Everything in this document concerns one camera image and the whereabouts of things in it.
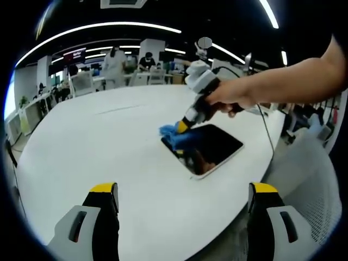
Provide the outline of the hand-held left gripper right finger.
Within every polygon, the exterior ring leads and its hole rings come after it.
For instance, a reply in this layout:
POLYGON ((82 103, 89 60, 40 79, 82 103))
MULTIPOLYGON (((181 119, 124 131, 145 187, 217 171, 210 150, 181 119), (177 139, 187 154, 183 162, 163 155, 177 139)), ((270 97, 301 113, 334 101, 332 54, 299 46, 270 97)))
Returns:
POLYGON ((272 185, 250 183, 247 210, 247 260, 310 260, 318 250, 310 224, 272 185))

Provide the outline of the person's right hand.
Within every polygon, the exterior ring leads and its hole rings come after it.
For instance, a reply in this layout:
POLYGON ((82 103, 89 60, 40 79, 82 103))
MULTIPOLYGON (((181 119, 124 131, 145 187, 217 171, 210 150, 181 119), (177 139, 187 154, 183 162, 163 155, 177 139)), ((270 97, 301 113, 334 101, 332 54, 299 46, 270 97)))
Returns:
POLYGON ((219 83, 218 87, 205 98, 210 105, 217 104, 217 109, 233 118, 238 113, 234 104, 248 109, 258 101, 253 97, 251 89, 241 82, 241 79, 227 80, 219 83))

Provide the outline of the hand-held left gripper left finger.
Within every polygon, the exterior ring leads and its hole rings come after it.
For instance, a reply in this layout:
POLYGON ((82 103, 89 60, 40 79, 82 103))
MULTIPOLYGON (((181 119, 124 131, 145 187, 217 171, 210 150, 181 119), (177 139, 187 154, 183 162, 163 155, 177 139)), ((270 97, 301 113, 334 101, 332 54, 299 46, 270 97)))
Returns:
POLYGON ((119 260, 117 183, 94 186, 56 224, 47 245, 56 260, 119 260))

